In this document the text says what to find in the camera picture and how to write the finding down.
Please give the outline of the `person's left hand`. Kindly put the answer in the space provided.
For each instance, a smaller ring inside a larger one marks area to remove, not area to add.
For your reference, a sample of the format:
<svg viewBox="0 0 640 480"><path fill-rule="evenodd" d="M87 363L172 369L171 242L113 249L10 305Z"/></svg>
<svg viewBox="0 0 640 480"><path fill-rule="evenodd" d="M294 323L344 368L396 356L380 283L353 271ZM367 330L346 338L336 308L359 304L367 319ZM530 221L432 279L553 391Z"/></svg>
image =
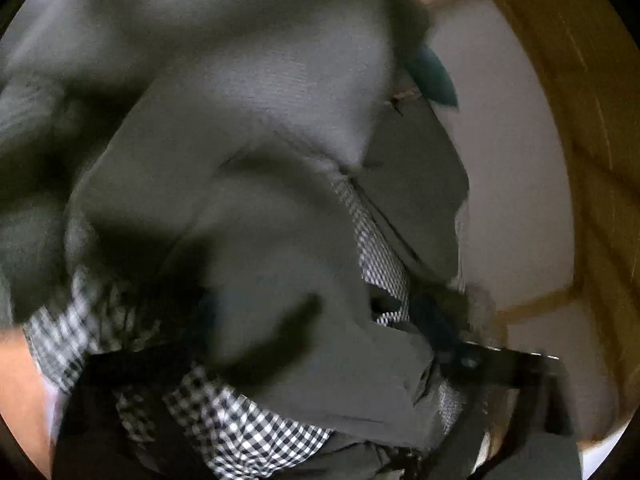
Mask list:
<svg viewBox="0 0 640 480"><path fill-rule="evenodd" d="M20 328L1 331L1 415L44 478L51 478L47 393Z"/></svg>

